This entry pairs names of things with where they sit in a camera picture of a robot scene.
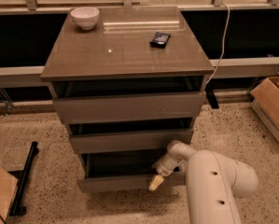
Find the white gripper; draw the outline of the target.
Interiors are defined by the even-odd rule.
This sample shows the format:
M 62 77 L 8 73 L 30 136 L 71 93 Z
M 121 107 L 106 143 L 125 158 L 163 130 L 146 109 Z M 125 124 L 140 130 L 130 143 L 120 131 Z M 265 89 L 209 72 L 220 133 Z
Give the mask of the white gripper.
M 159 158 L 152 167 L 156 169 L 157 175 L 152 177 L 148 189 L 150 191 L 156 190 L 164 181 L 164 176 L 169 176 L 176 167 L 179 167 L 184 161 L 171 157 L 169 154 L 165 154 Z

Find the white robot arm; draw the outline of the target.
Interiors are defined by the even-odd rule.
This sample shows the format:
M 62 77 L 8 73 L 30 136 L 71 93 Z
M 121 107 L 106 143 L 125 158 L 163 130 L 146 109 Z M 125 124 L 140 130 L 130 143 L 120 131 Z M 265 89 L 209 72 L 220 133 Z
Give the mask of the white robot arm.
M 167 153 L 153 164 L 157 173 L 149 189 L 157 189 L 181 164 L 186 165 L 189 224 L 242 224 L 235 200 L 258 188 L 257 173 L 250 165 L 172 141 Z

